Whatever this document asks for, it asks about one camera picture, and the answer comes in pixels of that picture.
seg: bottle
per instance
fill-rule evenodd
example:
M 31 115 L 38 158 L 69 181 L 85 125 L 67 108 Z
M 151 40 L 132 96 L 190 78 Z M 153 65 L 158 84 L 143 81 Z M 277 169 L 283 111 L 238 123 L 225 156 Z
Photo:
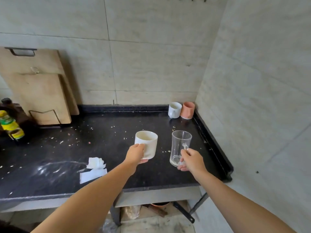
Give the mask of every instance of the bottle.
M 0 124 L 13 140 L 25 136 L 24 131 L 19 127 L 15 119 L 11 118 L 5 110 L 0 110 Z

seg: black granite countertop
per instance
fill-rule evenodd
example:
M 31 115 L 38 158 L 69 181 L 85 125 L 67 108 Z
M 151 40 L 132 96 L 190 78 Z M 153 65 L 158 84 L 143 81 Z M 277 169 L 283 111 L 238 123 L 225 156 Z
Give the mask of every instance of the black granite countertop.
M 89 157 L 102 158 L 107 171 L 112 170 L 124 160 L 141 130 L 158 134 L 156 154 L 138 166 L 123 191 L 197 186 L 190 172 L 181 172 L 169 162 L 173 129 L 190 132 L 190 148 L 202 154 L 208 171 L 230 181 L 194 119 L 170 119 L 167 112 L 86 113 L 74 117 L 67 127 L 40 129 L 19 145 L 0 138 L 0 202 L 72 195 L 88 184 L 79 184 L 79 173 L 87 171 Z

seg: white ceramic mug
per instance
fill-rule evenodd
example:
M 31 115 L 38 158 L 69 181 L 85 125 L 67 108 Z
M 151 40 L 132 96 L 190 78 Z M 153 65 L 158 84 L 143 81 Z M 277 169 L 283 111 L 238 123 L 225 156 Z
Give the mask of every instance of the white ceramic mug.
M 183 106 L 178 102 L 172 102 L 169 104 L 169 117 L 171 119 L 176 119 L 180 116 L 181 108 Z
M 158 135 L 150 131 L 139 131 L 135 134 L 135 144 L 145 144 L 143 159 L 151 159 L 156 154 Z

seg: wooden cutting board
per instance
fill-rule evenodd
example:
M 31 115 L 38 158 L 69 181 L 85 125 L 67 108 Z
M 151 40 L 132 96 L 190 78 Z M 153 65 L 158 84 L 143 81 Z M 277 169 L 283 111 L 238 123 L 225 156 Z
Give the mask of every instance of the wooden cutting board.
M 79 109 L 73 96 L 69 81 L 65 75 L 57 50 L 28 49 L 32 56 L 19 54 L 20 48 L 0 47 L 0 75 L 10 84 L 11 74 L 58 74 L 63 86 L 65 98 L 70 114 L 78 115 Z
M 11 74 L 7 84 L 25 113 L 32 115 L 39 125 L 71 123 L 58 74 Z

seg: glass mug handle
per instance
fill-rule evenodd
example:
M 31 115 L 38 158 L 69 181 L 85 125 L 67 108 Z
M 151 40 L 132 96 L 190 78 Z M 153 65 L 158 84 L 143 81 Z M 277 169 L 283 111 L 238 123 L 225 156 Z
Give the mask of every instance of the glass mug handle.
M 182 146 L 184 147 L 184 150 L 188 150 L 188 145 L 186 143 L 183 143 Z M 185 162 L 179 161 L 179 165 L 183 165 Z

